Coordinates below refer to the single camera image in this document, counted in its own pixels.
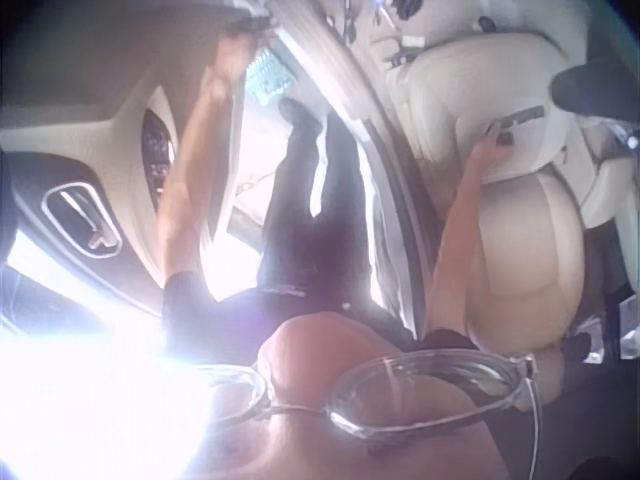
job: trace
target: leg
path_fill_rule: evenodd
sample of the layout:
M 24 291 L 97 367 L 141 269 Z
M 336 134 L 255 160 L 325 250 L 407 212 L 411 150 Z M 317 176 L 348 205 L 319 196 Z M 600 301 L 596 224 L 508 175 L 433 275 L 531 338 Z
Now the leg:
M 284 116 L 290 117 L 294 129 L 287 155 L 276 170 L 263 228 L 263 258 L 258 271 L 258 286 L 262 288 L 303 286 L 300 282 L 304 273 L 315 268 L 308 245 L 309 203 L 318 166 L 319 124 L 300 110 L 302 106 L 287 102 L 293 113 Z
M 335 113 L 327 121 L 328 167 L 322 190 L 322 212 L 316 218 L 316 247 L 324 277 L 346 298 L 368 297 L 371 267 L 367 241 L 364 182 L 358 147 Z

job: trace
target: eyeglasses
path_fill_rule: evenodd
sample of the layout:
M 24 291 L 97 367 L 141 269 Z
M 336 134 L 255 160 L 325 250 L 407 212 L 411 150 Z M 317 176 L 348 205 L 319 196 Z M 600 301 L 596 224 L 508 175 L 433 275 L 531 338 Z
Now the eyeglasses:
M 274 403 L 271 385 L 253 368 L 212 365 L 198 370 L 213 394 L 212 432 L 302 411 L 326 416 L 366 442 L 371 455 L 480 423 L 513 406 L 528 390 L 535 435 L 529 478 L 534 478 L 541 406 L 533 356 L 508 359 L 441 349 L 381 358 L 343 375 L 322 411 Z

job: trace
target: seat backrest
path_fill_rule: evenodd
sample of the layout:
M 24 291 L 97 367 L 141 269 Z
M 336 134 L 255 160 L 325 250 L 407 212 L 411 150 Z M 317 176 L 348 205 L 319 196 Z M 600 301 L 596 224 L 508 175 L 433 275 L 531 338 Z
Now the seat backrest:
M 490 172 L 487 181 L 526 175 L 551 162 L 565 144 L 572 115 L 553 105 L 549 84 L 567 67 L 562 53 L 539 35 L 465 38 L 428 50 L 399 74 L 406 92 L 399 116 L 414 137 L 417 156 L 455 181 L 493 120 L 542 107 L 542 118 L 513 128 L 513 160 Z
M 584 240 L 569 192 L 535 173 L 488 185 L 468 295 L 474 339 L 497 353 L 560 340 L 582 297 Z

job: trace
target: skin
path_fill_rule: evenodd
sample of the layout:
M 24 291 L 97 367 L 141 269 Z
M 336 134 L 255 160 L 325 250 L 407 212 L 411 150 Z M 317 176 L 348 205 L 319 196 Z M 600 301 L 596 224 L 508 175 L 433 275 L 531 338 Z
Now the skin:
M 159 209 L 158 233 L 167 278 L 200 269 L 200 227 L 210 204 L 216 167 L 216 161 L 210 160 L 216 147 L 216 135 L 211 132 L 221 124 L 233 86 L 260 43 L 260 38 L 249 34 L 223 37 L 213 66 L 203 77 L 201 96 L 185 129 Z M 481 178 L 491 165 L 509 155 L 509 149 L 496 145 L 496 135 L 493 132 L 481 140 L 467 162 L 430 282 L 425 332 L 446 328 L 466 334 L 464 305 L 478 236 Z M 260 349 L 257 367 L 270 380 L 276 403 L 321 410 L 340 376 L 364 362 L 397 353 L 366 326 L 325 312 L 283 323 Z M 452 415 L 472 406 L 461 390 L 435 378 L 405 385 L 405 397 L 400 400 L 390 391 L 368 392 L 368 409 L 361 414 L 384 423 L 390 420 L 385 415 L 393 415 L 394 421 L 410 421 Z M 215 445 L 203 449 L 202 459 L 208 465 L 187 478 L 485 480 L 499 478 L 503 471 L 484 424 L 372 457 L 362 443 L 345 436 L 326 417 L 304 412 L 226 430 Z

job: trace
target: hand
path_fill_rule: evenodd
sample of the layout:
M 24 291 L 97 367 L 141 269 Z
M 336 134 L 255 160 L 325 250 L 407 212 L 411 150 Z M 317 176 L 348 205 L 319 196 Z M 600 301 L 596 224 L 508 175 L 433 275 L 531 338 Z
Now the hand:
M 218 40 L 213 66 L 205 69 L 201 92 L 223 90 L 228 94 L 244 75 L 259 48 L 268 41 L 268 18 L 248 18 L 231 25 Z
M 502 131 L 494 123 L 487 134 L 476 143 L 469 159 L 466 171 L 482 177 L 491 167 L 505 161 L 513 153 L 513 134 Z

